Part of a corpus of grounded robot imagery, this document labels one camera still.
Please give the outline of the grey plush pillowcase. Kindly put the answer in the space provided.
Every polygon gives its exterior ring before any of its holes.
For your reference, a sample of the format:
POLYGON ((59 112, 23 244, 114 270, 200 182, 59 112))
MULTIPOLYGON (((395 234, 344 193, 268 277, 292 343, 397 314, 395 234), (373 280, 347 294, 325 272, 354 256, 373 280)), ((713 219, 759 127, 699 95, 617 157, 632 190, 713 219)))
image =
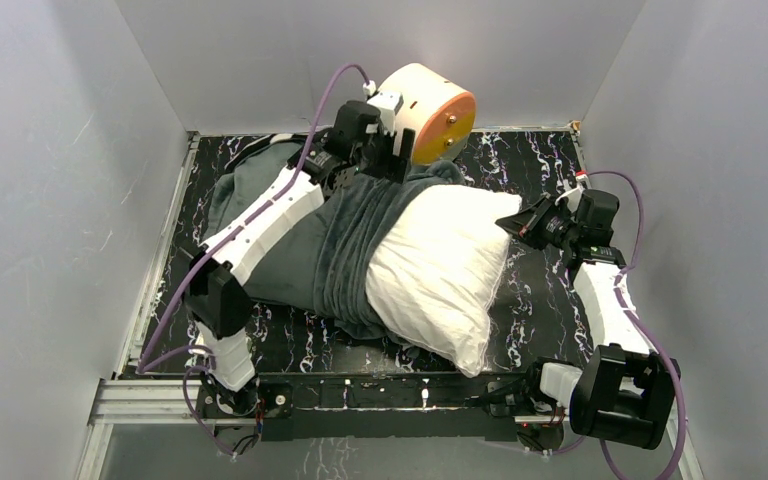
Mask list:
POLYGON ((449 160, 416 167, 403 183, 359 174, 294 225, 247 281, 231 275, 233 261, 209 260, 190 284, 188 307, 221 338, 237 333, 262 302, 331 318, 358 340, 395 339, 367 299, 373 253, 423 191, 463 182, 449 160))

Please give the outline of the white pillow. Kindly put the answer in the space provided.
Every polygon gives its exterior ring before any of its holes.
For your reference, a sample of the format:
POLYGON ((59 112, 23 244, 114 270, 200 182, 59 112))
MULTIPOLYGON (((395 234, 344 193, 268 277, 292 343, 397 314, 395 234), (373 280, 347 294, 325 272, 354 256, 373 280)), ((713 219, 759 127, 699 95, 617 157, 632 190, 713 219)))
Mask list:
POLYGON ((521 205, 518 195, 461 185, 435 185, 413 199, 366 275, 367 301, 388 331, 467 377, 481 373, 511 243, 496 222, 521 205))

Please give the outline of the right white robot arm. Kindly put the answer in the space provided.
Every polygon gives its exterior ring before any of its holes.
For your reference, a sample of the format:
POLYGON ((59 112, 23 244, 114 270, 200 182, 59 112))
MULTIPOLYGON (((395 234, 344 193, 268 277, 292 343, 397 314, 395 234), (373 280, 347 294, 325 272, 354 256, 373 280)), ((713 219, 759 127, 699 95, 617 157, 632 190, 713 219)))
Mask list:
POLYGON ((627 265, 611 244, 619 208, 619 199, 602 190, 579 191, 575 204, 544 194, 496 224, 532 249, 561 251, 594 342, 582 367, 535 361, 523 382, 525 405, 537 414, 565 414, 577 434, 653 450, 666 429, 675 387, 655 347, 632 322, 630 301, 617 297, 627 265))

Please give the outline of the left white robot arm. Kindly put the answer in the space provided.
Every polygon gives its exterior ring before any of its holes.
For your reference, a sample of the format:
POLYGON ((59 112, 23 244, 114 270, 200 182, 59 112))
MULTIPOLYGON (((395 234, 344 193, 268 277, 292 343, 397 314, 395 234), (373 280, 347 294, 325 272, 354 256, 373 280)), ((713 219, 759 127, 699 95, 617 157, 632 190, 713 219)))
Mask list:
POLYGON ((191 279, 184 303, 207 351, 207 374, 231 414, 246 416, 259 400, 250 383, 256 370, 245 316, 253 301, 245 284, 279 240, 324 203, 323 189, 336 176, 404 179, 416 132, 405 124, 402 109, 403 97, 394 91, 343 104, 334 125, 309 135, 301 150, 288 155, 275 180, 249 207, 188 252, 191 279))

